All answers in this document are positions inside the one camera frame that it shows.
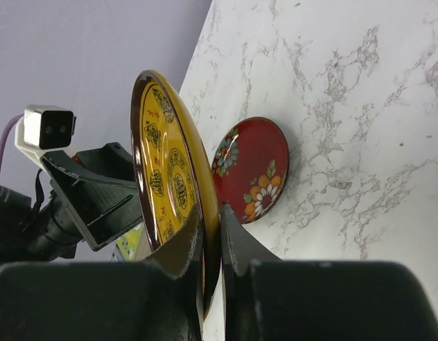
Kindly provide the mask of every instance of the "gray wall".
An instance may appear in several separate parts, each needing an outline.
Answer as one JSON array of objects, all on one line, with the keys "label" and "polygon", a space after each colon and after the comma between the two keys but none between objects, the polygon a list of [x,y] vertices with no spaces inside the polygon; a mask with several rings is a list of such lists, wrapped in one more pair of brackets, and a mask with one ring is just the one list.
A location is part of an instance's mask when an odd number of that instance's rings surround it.
[{"label": "gray wall", "polygon": [[[78,117],[73,144],[129,150],[137,75],[156,69],[179,89],[211,0],[0,0],[0,135],[25,106],[56,104]],[[33,196],[37,168],[9,137],[1,184]],[[79,260],[110,259],[85,243]]]}]

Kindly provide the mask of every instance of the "red dish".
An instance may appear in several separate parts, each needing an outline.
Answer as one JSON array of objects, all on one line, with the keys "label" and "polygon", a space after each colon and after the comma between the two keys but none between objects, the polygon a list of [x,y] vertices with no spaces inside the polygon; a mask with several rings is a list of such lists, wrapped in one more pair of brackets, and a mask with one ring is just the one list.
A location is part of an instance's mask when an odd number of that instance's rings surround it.
[{"label": "red dish", "polygon": [[253,117],[234,126],[214,155],[218,202],[228,202],[242,224],[263,217],[281,195],[289,170],[289,147],[269,119]]}]

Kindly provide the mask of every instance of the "cable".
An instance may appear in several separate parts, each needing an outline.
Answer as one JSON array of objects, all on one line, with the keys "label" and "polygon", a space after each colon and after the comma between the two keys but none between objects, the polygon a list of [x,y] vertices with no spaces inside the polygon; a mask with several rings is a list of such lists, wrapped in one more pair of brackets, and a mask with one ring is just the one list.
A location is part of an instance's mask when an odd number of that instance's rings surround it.
[{"label": "cable", "polygon": [[8,122],[8,124],[4,127],[3,134],[1,135],[1,140],[0,140],[0,175],[1,175],[1,167],[3,164],[4,149],[6,148],[7,138],[9,137],[9,133],[11,132],[12,127],[16,125],[16,123],[19,121],[19,119],[22,116],[23,115],[18,115],[18,116],[15,116],[13,119],[11,119]]}]

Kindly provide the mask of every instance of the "yellow plate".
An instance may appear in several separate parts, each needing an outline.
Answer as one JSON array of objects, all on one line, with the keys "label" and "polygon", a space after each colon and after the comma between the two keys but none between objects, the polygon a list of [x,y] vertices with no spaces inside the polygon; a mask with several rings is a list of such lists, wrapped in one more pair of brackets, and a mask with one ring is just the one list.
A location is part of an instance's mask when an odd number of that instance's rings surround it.
[{"label": "yellow plate", "polygon": [[204,290],[208,312],[220,268],[219,212],[210,165],[196,125],[173,87],[144,71],[132,93],[134,167],[146,233],[154,251],[178,231],[196,202],[205,222]]}]

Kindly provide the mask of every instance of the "camera housing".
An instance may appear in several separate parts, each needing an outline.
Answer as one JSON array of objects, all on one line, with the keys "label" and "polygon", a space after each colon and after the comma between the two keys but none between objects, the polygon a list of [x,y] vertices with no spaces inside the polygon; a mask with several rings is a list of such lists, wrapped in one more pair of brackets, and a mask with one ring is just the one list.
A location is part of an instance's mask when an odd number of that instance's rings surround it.
[{"label": "camera housing", "polygon": [[23,117],[23,140],[26,144],[46,150],[70,145],[75,116],[70,110],[53,105],[28,105]]}]

